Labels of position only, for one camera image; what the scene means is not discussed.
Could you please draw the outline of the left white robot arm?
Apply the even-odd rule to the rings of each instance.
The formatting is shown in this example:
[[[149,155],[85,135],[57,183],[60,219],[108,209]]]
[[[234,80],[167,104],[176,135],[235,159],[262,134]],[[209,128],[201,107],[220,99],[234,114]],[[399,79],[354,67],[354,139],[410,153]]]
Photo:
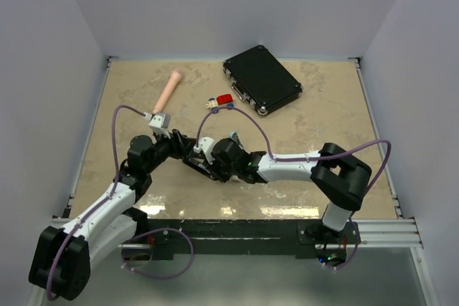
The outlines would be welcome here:
[[[177,130],[134,137],[107,191],[81,215],[60,228],[48,226],[39,235],[29,282],[45,290],[50,301],[74,300],[95,266],[116,247],[150,241],[157,233],[173,233],[171,227],[150,228],[146,213],[134,205],[152,184],[156,168],[168,158],[188,161],[196,147],[196,139]]]

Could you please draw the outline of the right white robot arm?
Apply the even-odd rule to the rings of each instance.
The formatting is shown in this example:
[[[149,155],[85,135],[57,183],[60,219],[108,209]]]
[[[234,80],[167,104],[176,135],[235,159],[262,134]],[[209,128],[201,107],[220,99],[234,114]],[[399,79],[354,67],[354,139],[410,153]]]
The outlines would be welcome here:
[[[334,143],[304,154],[273,155],[247,152],[231,138],[215,141],[201,138],[194,152],[204,156],[211,176],[226,182],[236,176],[246,183],[307,181],[314,183],[329,199],[319,234],[325,242],[336,243],[345,234],[348,218],[361,208],[372,169]]]

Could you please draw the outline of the black stapler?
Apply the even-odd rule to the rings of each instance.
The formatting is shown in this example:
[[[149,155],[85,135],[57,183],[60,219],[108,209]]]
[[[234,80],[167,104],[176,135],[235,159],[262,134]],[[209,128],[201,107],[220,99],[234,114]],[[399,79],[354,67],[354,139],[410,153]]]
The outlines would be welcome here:
[[[194,169],[198,173],[206,176],[207,178],[216,181],[217,177],[214,174],[212,164],[210,164],[203,153],[195,153],[194,151],[188,153],[181,160],[183,164]]]

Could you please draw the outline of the light blue stapler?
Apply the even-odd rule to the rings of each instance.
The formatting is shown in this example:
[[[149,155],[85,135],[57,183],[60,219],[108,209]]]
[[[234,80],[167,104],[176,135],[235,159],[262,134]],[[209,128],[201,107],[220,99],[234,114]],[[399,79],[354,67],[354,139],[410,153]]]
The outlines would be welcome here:
[[[240,141],[240,139],[239,139],[239,136],[238,136],[238,134],[237,134],[235,131],[231,132],[230,135],[229,135],[229,137],[230,137],[234,142],[236,142],[236,144],[238,144],[239,146],[242,146],[242,143],[241,143],[241,141]]]

